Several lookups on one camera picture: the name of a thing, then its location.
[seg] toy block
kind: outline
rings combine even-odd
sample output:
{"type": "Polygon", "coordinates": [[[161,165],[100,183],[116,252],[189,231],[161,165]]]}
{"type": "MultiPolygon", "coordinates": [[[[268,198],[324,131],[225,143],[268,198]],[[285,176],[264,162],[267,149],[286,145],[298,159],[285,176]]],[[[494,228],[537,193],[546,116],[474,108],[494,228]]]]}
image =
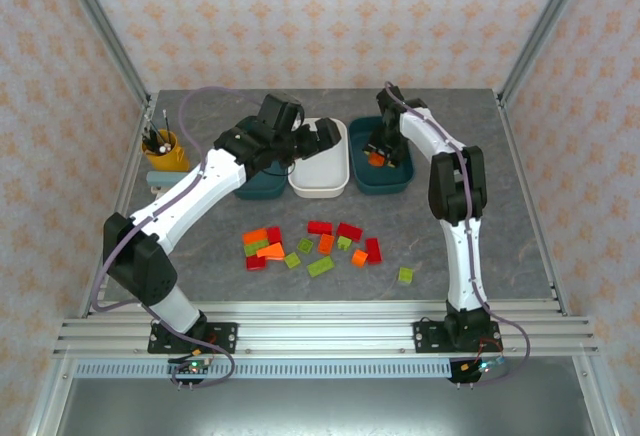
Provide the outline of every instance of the toy block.
{"type": "Polygon", "coordinates": [[[264,269],[266,267],[267,267],[266,258],[259,258],[255,254],[247,258],[247,270],[249,271],[256,271],[258,269],[264,269]]]}
{"type": "Polygon", "coordinates": [[[259,249],[266,248],[267,246],[269,246],[269,242],[266,239],[256,243],[246,244],[244,247],[244,255],[246,257],[253,256],[259,249]]]}
{"type": "Polygon", "coordinates": [[[284,259],[284,249],[282,249],[282,244],[276,243],[271,246],[267,246],[266,248],[259,249],[256,255],[259,258],[264,257],[267,259],[282,261],[284,259]]]}
{"type": "Polygon", "coordinates": [[[251,231],[250,233],[244,233],[242,235],[242,241],[245,245],[251,243],[257,243],[258,241],[268,240],[267,230],[264,228],[256,229],[255,231],[251,231]]]}
{"type": "Polygon", "coordinates": [[[351,240],[349,238],[345,238],[344,236],[340,236],[338,238],[338,249],[346,251],[351,246],[351,240]]]}
{"type": "Polygon", "coordinates": [[[384,156],[378,153],[369,153],[368,161],[371,166],[381,168],[382,166],[384,166],[385,159],[384,156]]]}
{"type": "Polygon", "coordinates": [[[302,261],[296,253],[288,254],[286,258],[284,258],[284,263],[287,265],[287,268],[293,269],[298,266],[302,261]]]}
{"type": "Polygon", "coordinates": [[[356,249],[356,251],[353,253],[353,257],[351,258],[351,262],[361,268],[364,266],[364,263],[367,260],[367,256],[369,255],[361,249],[356,249]]]}
{"type": "Polygon", "coordinates": [[[362,238],[362,230],[347,223],[340,223],[338,231],[336,231],[336,235],[344,236],[345,238],[349,238],[351,241],[359,243],[360,238],[362,238]]]}
{"type": "Polygon", "coordinates": [[[313,248],[313,241],[308,239],[301,239],[298,243],[298,251],[301,251],[305,254],[309,254],[311,252],[311,248],[313,248]]]}
{"type": "Polygon", "coordinates": [[[382,262],[382,255],[380,254],[380,245],[377,238],[367,238],[364,240],[364,244],[367,249],[368,264],[380,264],[382,262]]]}
{"type": "Polygon", "coordinates": [[[323,223],[321,221],[309,221],[307,231],[311,234],[331,234],[333,233],[333,224],[323,223]]]}
{"type": "Polygon", "coordinates": [[[411,284],[413,281],[413,269],[400,268],[398,273],[398,282],[402,284],[411,284]]]}
{"type": "Polygon", "coordinates": [[[267,228],[267,239],[269,239],[269,244],[282,243],[280,228],[278,226],[267,228]]]}
{"type": "Polygon", "coordinates": [[[318,252],[320,254],[331,254],[333,241],[335,239],[336,238],[334,238],[330,234],[323,234],[322,236],[320,236],[320,243],[318,243],[318,252]]]}
{"type": "Polygon", "coordinates": [[[315,278],[316,276],[320,276],[322,273],[326,273],[334,267],[335,264],[333,264],[331,256],[325,256],[324,258],[319,259],[315,263],[311,263],[309,266],[307,266],[307,271],[309,271],[309,275],[312,278],[315,278]]]}

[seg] cable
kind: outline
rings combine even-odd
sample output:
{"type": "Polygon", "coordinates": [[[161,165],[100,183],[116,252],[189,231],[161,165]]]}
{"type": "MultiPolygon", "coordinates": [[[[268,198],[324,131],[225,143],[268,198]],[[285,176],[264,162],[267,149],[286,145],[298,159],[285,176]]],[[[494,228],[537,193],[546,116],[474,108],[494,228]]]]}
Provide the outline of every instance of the cable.
{"type": "Polygon", "coordinates": [[[419,117],[425,123],[427,123],[429,126],[431,126],[436,131],[436,133],[438,133],[438,135],[446,142],[446,144],[451,149],[453,149],[453,151],[456,153],[456,156],[458,157],[458,161],[460,163],[460,171],[462,172],[462,182],[463,182],[463,185],[464,185],[464,195],[465,195],[465,200],[466,200],[466,203],[467,203],[467,214],[466,214],[465,219],[464,219],[464,224],[465,224],[465,230],[466,230],[465,232],[467,233],[467,244],[468,244],[468,247],[469,247],[469,260],[470,260],[469,261],[469,263],[470,263],[469,264],[469,268],[471,269],[471,286],[473,287],[473,294],[475,295],[475,297],[478,300],[478,302],[482,305],[484,310],[489,314],[489,316],[493,317],[493,319],[496,319],[496,320],[498,320],[500,322],[508,324],[509,326],[512,326],[512,327],[516,328],[518,331],[520,331],[520,333],[522,334],[522,337],[524,338],[525,345],[526,345],[524,357],[522,358],[522,361],[520,362],[520,364],[518,364],[518,366],[513,371],[510,371],[508,374],[506,374],[506,375],[504,375],[504,376],[502,376],[500,378],[490,379],[488,381],[479,381],[479,382],[475,383],[474,386],[486,386],[488,384],[493,384],[493,383],[495,383],[497,381],[505,381],[506,379],[509,379],[509,378],[513,377],[513,375],[516,374],[518,371],[520,371],[522,369],[522,367],[526,364],[527,360],[529,359],[529,356],[531,355],[531,340],[529,339],[529,335],[527,334],[527,332],[524,330],[524,328],[522,326],[520,326],[515,321],[510,321],[510,320],[508,320],[506,318],[503,318],[502,316],[498,316],[496,313],[494,313],[491,310],[491,308],[489,307],[489,304],[484,299],[482,299],[482,297],[480,296],[480,291],[478,290],[477,279],[476,279],[476,269],[475,269],[475,264],[474,264],[474,259],[473,259],[474,254],[473,254],[473,240],[472,240],[472,236],[471,236],[471,225],[469,223],[469,221],[471,219],[471,216],[472,216],[471,188],[470,188],[470,183],[469,183],[469,174],[467,173],[467,167],[466,167],[466,165],[464,163],[464,156],[462,156],[462,151],[460,150],[460,148],[458,148],[455,144],[453,144],[451,141],[449,141],[449,138],[447,137],[447,133],[442,128],[442,126],[440,126],[435,121],[431,121],[429,119],[425,119],[422,114],[420,114],[418,111],[413,109],[411,106],[409,106],[404,101],[402,101],[400,98],[398,98],[395,94],[393,94],[391,92],[391,87],[392,87],[391,82],[390,81],[385,81],[384,89],[387,92],[387,94],[389,95],[389,97],[391,99],[393,99],[396,103],[401,105],[409,113],[413,114],[414,116],[419,117]]]}
{"type": "MultiPolygon", "coordinates": [[[[184,99],[181,101],[180,107],[178,109],[178,125],[180,126],[180,131],[182,131],[182,134],[184,135],[184,137],[187,139],[187,141],[189,141],[191,143],[191,145],[196,149],[196,151],[198,152],[198,155],[200,156],[200,171],[198,171],[198,173],[196,174],[196,177],[193,179],[193,181],[184,190],[182,190],[178,195],[176,195],[170,201],[168,201],[165,204],[163,204],[162,206],[160,206],[154,213],[152,213],[151,216],[148,216],[147,218],[143,219],[140,222],[140,224],[138,224],[131,231],[129,231],[122,238],[122,240],[116,245],[116,247],[113,249],[113,251],[111,251],[111,254],[109,254],[107,259],[104,261],[104,264],[102,265],[102,267],[98,271],[98,274],[96,275],[96,278],[95,278],[95,280],[93,282],[93,286],[91,287],[91,306],[93,307],[93,309],[96,312],[103,313],[103,312],[111,311],[111,310],[116,309],[116,308],[120,308],[120,307],[125,306],[127,304],[132,304],[132,303],[137,303],[138,302],[137,299],[129,299],[129,300],[120,301],[118,303],[111,304],[111,305],[108,305],[108,306],[101,306],[99,301],[98,301],[98,294],[100,292],[100,287],[102,286],[102,283],[104,282],[104,279],[107,276],[107,272],[108,272],[109,268],[114,263],[114,261],[116,260],[116,258],[120,254],[120,252],[122,252],[124,247],[129,243],[129,241],[131,241],[133,239],[133,237],[136,234],[138,234],[142,230],[142,228],[144,228],[147,224],[149,224],[151,221],[156,219],[158,216],[160,216],[162,213],[164,213],[166,210],[168,210],[171,206],[173,206],[178,201],[180,201],[182,198],[184,198],[187,194],[189,194],[189,192],[193,188],[195,188],[198,185],[198,183],[200,182],[200,180],[202,179],[202,176],[204,174],[204,170],[205,170],[205,168],[207,166],[207,158],[206,158],[206,155],[204,154],[204,152],[202,150],[202,147],[189,134],[189,131],[187,131],[187,128],[184,125],[184,109],[185,109],[187,103],[191,100],[191,98],[193,96],[195,96],[196,94],[205,92],[205,91],[212,91],[212,90],[222,91],[222,92],[230,93],[230,94],[235,94],[237,96],[240,96],[240,97],[244,98],[245,100],[247,100],[247,101],[249,101],[251,103],[257,104],[258,106],[260,105],[260,102],[254,100],[253,98],[245,96],[240,91],[236,91],[234,89],[225,88],[225,87],[222,87],[222,86],[206,86],[204,88],[195,89],[195,90],[191,91],[189,94],[187,94],[184,97],[184,99]]],[[[219,383],[221,383],[223,381],[226,381],[227,379],[229,379],[231,377],[231,375],[235,371],[236,363],[233,360],[233,357],[224,348],[221,348],[220,346],[217,346],[215,344],[207,343],[205,341],[198,341],[197,339],[193,339],[193,338],[191,338],[191,337],[189,337],[189,336],[187,336],[185,334],[179,333],[178,331],[173,329],[169,324],[165,323],[150,308],[148,308],[144,304],[142,305],[142,307],[153,318],[158,320],[159,323],[167,331],[172,333],[174,336],[182,339],[183,341],[187,341],[187,342],[189,342],[191,344],[196,344],[198,346],[204,346],[205,348],[209,348],[209,349],[211,349],[211,350],[213,350],[215,352],[223,354],[224,356],[226,356],[229,359],[229,362],[231,363],[231,368],[229,369],[229,372],[226,375],[224,375],[224,376],[222,376],[222,377],[220,377],[218,379],[207,381],[206,383],[205,382],[200,383],[195,387],[203,388],[203,387],[213,386],[215,384],[219,384],[219,383]]],[[[175,379],[175,374],[172,374],[171,380],[172,380],[172,382],[174,384],[178,385],[179,382],[175,379]]]]}

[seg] orange block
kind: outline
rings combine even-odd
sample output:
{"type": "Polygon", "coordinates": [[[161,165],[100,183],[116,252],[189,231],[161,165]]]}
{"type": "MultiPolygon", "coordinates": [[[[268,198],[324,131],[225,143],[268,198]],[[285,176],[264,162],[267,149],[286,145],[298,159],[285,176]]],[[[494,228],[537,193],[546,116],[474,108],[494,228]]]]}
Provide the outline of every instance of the orange block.
{"type": "Polygon", "coordinates": [[[369,164],[378,168],[384,166],[384,156],[381,156],[378,153],[369,154],[369,164]]]}
{"type": "Polygon", "coordinates": [[[258,241],[264,241],[265,239],[269,239],[265,228],[256,229],[255,231],[242,235],[242,242],[245,246],[247,244],[257,243],[258,241]]]}
{"type": "Polygon", "coordinates": [[[353,253],[353,258],[351,258],[351,262],[361,268],[364,266],[368,256],[369,255],[361,249],[356,249],[355,253],[353,253]]]}
{"type": "Polygon", "coordinates": [[[318,244],[318,252],[321,254],[331,254],[331,249],[333,248],[333,241],[335,240],[335,236],[331,236],[330,234],[323,234],[320,236],[320,243],[318,244]]]}
{"type": "Polygon", "coordinates": [[[281,243],[276,243],[259,249],[256,256],[259,258],[265,257],[267,259],[275,259],[276,261],[284,261],[284,249],[281,243]]]}

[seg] red block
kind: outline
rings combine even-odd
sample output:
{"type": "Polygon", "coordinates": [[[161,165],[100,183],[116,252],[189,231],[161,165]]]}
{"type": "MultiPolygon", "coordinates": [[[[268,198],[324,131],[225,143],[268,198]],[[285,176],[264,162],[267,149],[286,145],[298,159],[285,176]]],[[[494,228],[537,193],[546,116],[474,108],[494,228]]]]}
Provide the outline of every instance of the red block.
{"type": "Polygon", "coordinates": [[[256,271],[267,267],[267,258],[259,258],[256,254],[247,258],[247,270],[256,271]]]}
{"type": "Polygon", "coordinates": [[[359,243],[362,238],[362,230],[347,223],[340,223],[336,236],[344,236],[345,238],[349,238],[351,241],[359,243]]]}
{"type": "Polygon", "coordinates": [[[323,223],[321,221],[309,221],[307,231],[311,234],[331,234],[333,233],[333,224],[323,223]]]}
{"type": "Polygon", "coordinates": [[[380,254],[380,245],[377,238],[367,238],[364,240],[364,244],[367,248],[367,263],[380,264],[382,262],[382,255],[380,254]]]}
{"type": "Polygon", "coordinates": [[[282,243],[280,228],[278,226],[267,228],[267,239],[269,240],[269,244],[282,243]]]}

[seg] wallpaper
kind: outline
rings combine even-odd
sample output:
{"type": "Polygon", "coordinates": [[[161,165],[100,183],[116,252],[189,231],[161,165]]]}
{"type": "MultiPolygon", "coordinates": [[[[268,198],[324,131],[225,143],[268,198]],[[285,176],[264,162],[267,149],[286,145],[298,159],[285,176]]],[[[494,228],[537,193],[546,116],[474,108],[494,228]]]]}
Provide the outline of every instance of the wallpaper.
{"type": "Polygon", "coordinates": [[[149,91],[502,87],[548,0],[100,0],[149,91]]]}
{"type": "Polygon", "coordinates": [[[514,125],[559,275],[595,316],[640,429],[640,0],[573,0],[521,88],[514,125]]]}
{"type": "Polygon", "coordinates": [[[0,0],[0,434],[77,314],[138,105],[77,0],[0,0]]]}

